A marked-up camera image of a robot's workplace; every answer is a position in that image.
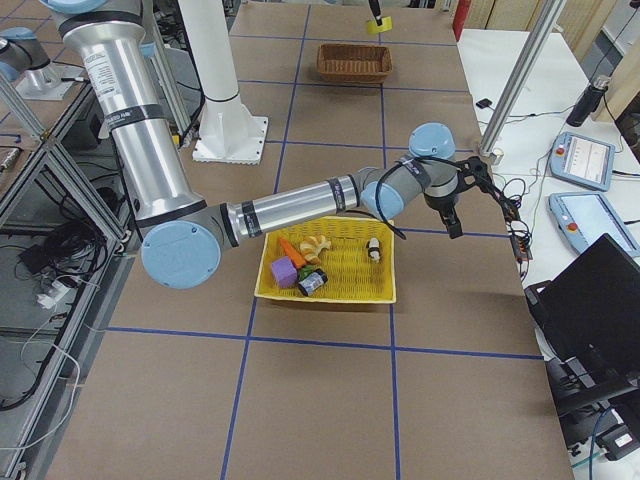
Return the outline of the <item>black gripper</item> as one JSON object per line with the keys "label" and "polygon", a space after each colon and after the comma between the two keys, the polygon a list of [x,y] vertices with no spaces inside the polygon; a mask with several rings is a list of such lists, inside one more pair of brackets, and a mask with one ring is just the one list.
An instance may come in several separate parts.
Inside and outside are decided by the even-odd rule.
{"label": "black gripper", "polygon": [[472,156],[462,161],[456,161],[454,167],[457,180],[455,194],[461,194],[477,187],[481,192],[493,198],[505,220],[520,219],[518,204],[494,185],[489,173],[489,167],[480,157]]}

